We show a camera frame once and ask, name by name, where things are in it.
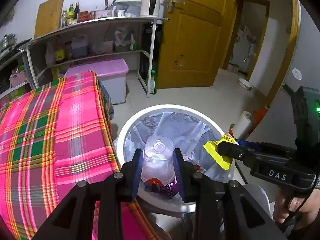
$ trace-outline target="kettle handle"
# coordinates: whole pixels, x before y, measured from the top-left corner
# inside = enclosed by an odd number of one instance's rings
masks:
[[[156,7],[156,0],[150,0],[149,15],[153,15]]]

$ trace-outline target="door panel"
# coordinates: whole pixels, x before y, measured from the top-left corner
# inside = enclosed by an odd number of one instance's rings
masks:
[[[158,87],[211,86],[228,49],[235,0],[177,0],[165,11]]]

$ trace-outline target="round sticker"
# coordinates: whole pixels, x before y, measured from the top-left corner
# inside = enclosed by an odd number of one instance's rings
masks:
[[[298,80],[302,79],[302,74],[301,74],[300,70],[298,70],[297,68],[294,68],[292,70],[292,74],[296,79],[298,79]]]

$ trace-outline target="yellow wrapper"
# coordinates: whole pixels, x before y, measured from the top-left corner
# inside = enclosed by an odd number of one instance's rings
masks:
[[[224,170],[228,170],[232,163],[232,158],[221,156],[218,154],[217,145],[221,142],[230,142],[236,144],[236,140],[228,134],[221,137],[220,141],[209,141],[203,147],[210,154],[210,156],[219,164]]]

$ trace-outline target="metal bolt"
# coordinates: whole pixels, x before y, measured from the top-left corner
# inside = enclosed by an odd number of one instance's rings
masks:
[[[116,172],[115,174],[113,174],[113,177],[115,179],[121,179],[123,177],[123,174],[121,172]]]
[[[195,179],[201,179],[203,175],[202,175],[201,172],[195,172],[192,176],[193,176]]]
[[[230,180],[229,184],[231,187],[238,187],[239,186],[239,182],[234,179]]]
[[[87,185],[87,182],[85,180],[81,180],[77,183],[78,187],[84,187],[85,185]]]

